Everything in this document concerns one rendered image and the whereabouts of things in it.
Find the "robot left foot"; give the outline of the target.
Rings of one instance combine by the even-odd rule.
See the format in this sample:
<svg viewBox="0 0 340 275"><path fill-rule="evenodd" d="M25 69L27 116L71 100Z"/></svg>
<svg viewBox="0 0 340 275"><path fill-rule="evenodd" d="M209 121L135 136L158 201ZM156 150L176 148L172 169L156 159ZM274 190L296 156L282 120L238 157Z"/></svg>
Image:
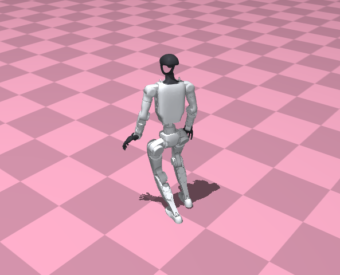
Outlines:
<svg viewBox="0 0 340 275"><path fill-rule="evenodd" d="M172 212L171 212L169 206L167 206L167 207L165 208L165 212L166 212L166 214L167 214L170 218L172 218L172 219L174 220L175 223L180 224L180 223L183 222L183 221L182 221L182 217L180 216L180 214L178 215L178 214L176 213L176 217L173 216L173 214L172 214Z"/></svg>

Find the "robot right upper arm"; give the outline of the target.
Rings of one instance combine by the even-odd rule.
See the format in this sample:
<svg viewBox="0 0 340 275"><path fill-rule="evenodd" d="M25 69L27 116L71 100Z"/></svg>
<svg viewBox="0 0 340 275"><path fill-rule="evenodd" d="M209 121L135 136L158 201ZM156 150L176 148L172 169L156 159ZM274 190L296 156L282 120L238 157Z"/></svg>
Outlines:
<svg viewBox="0 0 340 275"><path fill-rule="evenodd" d="M190 115L194 114L197 111L197 102L195 95L195 87L189 81L183 81L186 86L186 99L189 105L186 107L186 112Z"/></svg>

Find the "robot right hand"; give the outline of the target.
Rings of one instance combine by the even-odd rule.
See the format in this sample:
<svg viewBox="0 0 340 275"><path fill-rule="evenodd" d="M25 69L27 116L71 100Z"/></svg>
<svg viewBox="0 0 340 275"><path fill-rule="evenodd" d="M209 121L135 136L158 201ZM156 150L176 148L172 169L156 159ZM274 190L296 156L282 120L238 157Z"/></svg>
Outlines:
<svg viewBox="0 0 340 275"><path fill-rule="evenodd" d="M185 125L185 127L186 127L186 125ZM192 128L193 128L193 126L191 127L191 130L190 130L190 131L185 130L185 127L183 128L183 130L184 130L187 134L189 133L189 136L188 136L188 137L190 137L190 134L191 134L191 139L190 139L190 140L192 140L192 137L193 137L193 130L192 130Z"/></svg>

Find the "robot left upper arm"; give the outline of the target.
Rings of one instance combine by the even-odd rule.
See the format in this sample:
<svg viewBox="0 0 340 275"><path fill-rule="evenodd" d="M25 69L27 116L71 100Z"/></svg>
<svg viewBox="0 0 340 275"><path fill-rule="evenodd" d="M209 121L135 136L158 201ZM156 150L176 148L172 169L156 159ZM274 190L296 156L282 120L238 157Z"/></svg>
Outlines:
<svg viewBox="0 0 340 275"><path fill-rule="evenodd" d="M142 100L142 110L140 113L140 120L144 120L147 121L149 120L150 117L150 113L148 112L150 107L151 107L151 103L153 100L153 97L156 96L158 91L158 85L157 84L151 84L151 85L147 85L145 86L144 90L143 90L143 100Z"/></svg>

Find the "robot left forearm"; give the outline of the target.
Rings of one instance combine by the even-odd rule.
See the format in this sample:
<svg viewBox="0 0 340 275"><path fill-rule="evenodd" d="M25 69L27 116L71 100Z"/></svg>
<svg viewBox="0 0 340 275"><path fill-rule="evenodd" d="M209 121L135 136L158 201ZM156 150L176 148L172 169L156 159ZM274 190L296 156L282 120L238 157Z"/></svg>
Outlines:
<svg viewBox="0 0 340 275"><path fill-rule="evenodd" d="M141 113L141 111L139 112L138 119L137 119L137 122L136 122L135 133L133 134L133 136L134 135L139 136L139 138L137 140L139 140L142 137L142 133L143 133L144 127L146 125L146 121L139 119L140 113Z"/></svg>

